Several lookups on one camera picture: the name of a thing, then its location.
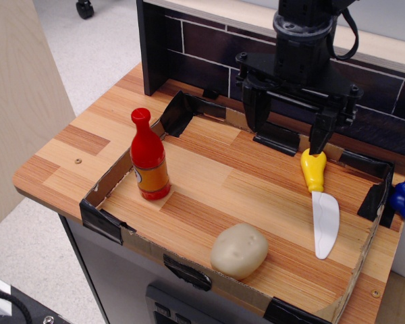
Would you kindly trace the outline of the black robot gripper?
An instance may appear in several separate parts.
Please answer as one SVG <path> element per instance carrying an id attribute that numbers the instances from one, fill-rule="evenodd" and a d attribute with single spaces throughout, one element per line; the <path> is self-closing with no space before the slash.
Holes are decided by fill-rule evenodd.
<path id="1" fill-rule="evenodd" d="M 352 124 L 363 91 L 331 64 L 335 55 L 333 26 L 307 28 L 280 23 L 275 30 L 274 54 L 236 55 L 246 122 L 258 132 L 269 117 L 271 99 L 312 111 L 317 118 L 310 130 L 310 155 L 318 155 L 336 126 Z"/>

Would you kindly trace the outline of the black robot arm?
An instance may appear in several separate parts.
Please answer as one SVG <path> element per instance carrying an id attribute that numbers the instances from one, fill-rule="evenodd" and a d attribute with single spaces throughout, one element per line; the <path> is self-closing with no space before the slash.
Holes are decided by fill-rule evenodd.
<path id="1" fill-rule="evenodd" d="M 303 107 L 315 113 L 309 153 L 318 155 L 338 126 L 355 119 L 356 102 L 363 91 L 332 65 L 345 61 L 358 49 L 355 40 L 344 55 L 334 50 L 338 17 L 343 16 L 354 35 L 355 21 L 348 10 L 351 1 L 280 1 L 273 17 L 276 52 L 236 55 L 240 72 L 246 122 L 258 132 L 271 111 L 271 99 Z"/>

